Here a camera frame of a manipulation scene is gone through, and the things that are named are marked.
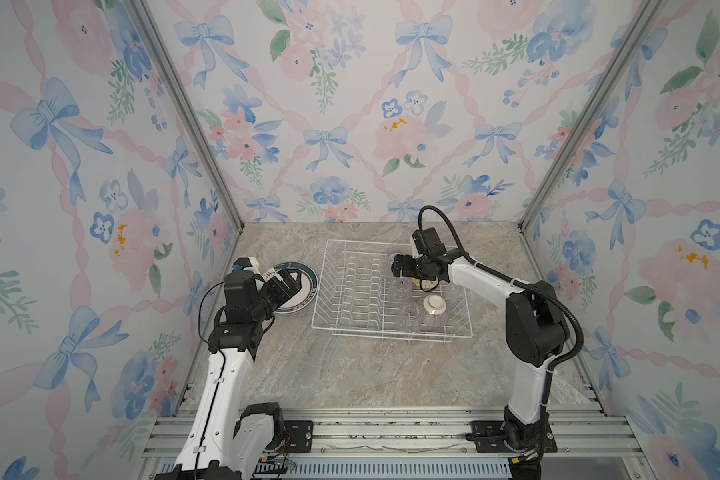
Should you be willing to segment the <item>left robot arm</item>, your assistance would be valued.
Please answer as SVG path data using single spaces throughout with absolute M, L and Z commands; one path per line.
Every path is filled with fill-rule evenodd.
M 277 402 L 241 409 L 241 399 L 276 310 L 302 289 L 292 268 L 264 277 L 245 258 L 222 282 L 225 305 L 207 339 L 208 374 L 192 428 L 173 468 L 157 479 L 252 479 L 260 459 L 284 441 Z

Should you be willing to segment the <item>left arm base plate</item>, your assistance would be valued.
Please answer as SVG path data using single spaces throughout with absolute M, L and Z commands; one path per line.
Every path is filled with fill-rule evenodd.
M 244 418 L 230 443 L 230 456 L 275 453 L 310 453 L 314 422 L 309 420 L 276 421 L 272 416 L 254 415 Z

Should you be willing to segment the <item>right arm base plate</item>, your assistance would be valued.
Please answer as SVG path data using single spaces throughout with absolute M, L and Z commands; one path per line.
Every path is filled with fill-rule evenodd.
M 523 425 L 498 420 L 472 421 L 464 438 L 475 445 L 478 453 L 530 454 L 541 443 L 544 453 L 558 451 L 550 425 L 546 424 L 542 430 L 539 422 Z

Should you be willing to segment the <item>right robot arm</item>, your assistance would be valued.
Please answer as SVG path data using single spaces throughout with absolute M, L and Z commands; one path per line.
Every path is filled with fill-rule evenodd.
M 524 457 L 542 455 L 549 439 L 548 401 L 554 372 L 582 349 L 582 331 L 547 282 L 527 283 L 472 258 L 462 244 L 448 249 L 433 228 L 412 235 L 414 253 L 397 254 L 395 277 L 450 283 L 470 290 L 505 315 L 505 341 L 514 355 L 513 392 L 502 437 Z

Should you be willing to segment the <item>white plate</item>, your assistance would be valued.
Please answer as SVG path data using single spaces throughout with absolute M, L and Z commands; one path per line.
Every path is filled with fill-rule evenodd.
M 277 314 L 295 314 L 307 308 L 315 300 L 319 280 L 311 267 L 300 262 L 282 262 L 276 264 L 273 269 L 275 271 L 282 269 L 295 270 L 298 274 L 292 274 L 292 277 L 300 281 L 299 292 L 281 305 L 276 310 Z

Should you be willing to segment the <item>clear glass tumbler back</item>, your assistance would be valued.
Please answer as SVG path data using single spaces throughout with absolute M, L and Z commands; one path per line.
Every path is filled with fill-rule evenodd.
M 392 252 L 387 255 L 389 268 L 393 277 L 401 277 L 406 255 L 400 252 Z

